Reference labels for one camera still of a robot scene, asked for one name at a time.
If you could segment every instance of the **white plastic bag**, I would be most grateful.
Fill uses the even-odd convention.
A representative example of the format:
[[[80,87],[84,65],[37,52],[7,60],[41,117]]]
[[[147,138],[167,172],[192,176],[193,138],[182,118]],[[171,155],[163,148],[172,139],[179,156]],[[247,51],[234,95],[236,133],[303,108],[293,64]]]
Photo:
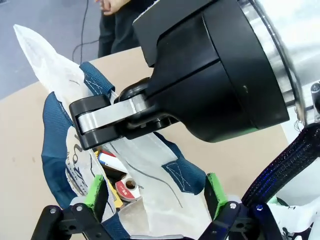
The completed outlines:
[[[83,71],[33,30],[19,25],[14,30],[35,75],[49,93],[54,92],[62,110],[70,116],[69,104],[93,95],[84,84]],[[116,96],[111,93],[111,102]],[[66,175],[72,190],[83,196],[94,175],[105,174],[92,150],[84,151],[79,146],[71,126],[66,135]],[[162,140],[151,133],[134,140],[122,138],[106,146],[140,186],[143,205],[138,206],[141,202],[137,202],[119,212],[121,223],[130,235],[179,234],[197,239],[203,233],[211,221],[203,197],[189,190],[190,181],[183,175],[176,154]],[[111,207],[106,208],[104,220],[115,214],[112,199],[108,202]],[[134,221],[145,215],[144,226],[141,221]]]

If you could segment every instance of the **black cylindrical motor housing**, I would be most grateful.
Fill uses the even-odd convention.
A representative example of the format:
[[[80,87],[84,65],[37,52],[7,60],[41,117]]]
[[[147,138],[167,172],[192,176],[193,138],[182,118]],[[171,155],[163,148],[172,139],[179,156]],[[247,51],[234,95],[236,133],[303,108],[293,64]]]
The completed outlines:
[[[267,56],[236,0],[212,2],[161,35],[145,95],[158,116],[178,119],[207,142],[289,119]]]

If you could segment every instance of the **blue screw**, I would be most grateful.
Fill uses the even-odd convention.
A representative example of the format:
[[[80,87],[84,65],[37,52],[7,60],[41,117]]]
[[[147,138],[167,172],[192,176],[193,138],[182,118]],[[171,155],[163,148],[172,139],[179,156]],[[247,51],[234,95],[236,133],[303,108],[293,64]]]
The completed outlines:
[[[262,209],[264,209],[264,207],[263,207],[262,205],[257,205],[257,206],[256,206],[256,209],[257,209],[258,211],[262,211]]]

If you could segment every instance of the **robotic hand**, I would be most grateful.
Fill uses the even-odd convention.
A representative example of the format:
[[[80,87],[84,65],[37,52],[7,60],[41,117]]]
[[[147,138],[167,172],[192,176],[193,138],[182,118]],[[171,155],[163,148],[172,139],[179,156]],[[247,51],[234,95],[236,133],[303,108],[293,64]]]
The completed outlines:
[[[152,76],[127,87],[114,104],[99,95],[70,105],[82,147],[134,139],[177,122],[214,143],[285,122],[287,108],[295,106],[307,127],[302,140],[266,168],[241,206],[230,203],[204,233],[225,239],[217,234],[224,231],[215,228],[226,219],[233,226],[251,208],[254,219],[264,223],[265,238],[279,239],[272,234],[284,226],[278,220],[286,214],[271,214],[277,207],[265,203],[319,152],[318,145],[311,151],[308,142],[319,137],[319,8],[317,0],[157,1],[133,23],[145,60],[154,67]],[[298,159],[292,153],[305,158],[288,166]],[[265,181],[279,176],[277,185]],[[272,191],[259,195],[263,189]],[[230,210],[238,207],[233,216]]]

